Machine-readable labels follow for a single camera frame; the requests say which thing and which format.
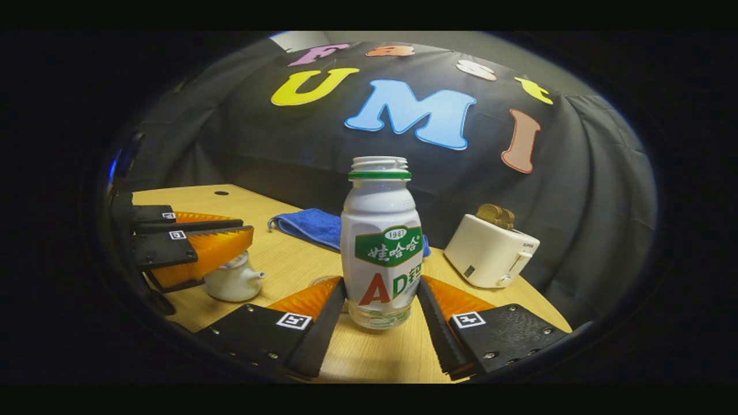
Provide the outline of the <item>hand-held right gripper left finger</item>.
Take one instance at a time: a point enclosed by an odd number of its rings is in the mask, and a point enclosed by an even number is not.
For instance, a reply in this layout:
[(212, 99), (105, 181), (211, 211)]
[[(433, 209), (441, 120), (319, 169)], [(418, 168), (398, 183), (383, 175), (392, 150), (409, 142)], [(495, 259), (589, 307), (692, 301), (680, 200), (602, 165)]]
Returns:
[(274, 304), (245, 304), (197, 331), (214, 351), (264, 375), (313, 380), (345, 302), (342, 277), (288, 295)]

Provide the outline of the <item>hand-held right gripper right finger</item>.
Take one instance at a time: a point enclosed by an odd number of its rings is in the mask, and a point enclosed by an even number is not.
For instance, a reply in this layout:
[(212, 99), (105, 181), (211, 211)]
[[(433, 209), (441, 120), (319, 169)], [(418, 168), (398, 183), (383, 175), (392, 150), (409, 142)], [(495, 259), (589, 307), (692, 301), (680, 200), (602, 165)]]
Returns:
[(441, 371), (451, 380), (519, 365), (569, 336), (523, 305), (493, 305), (430, 276), (421, 277), (416, 297)]

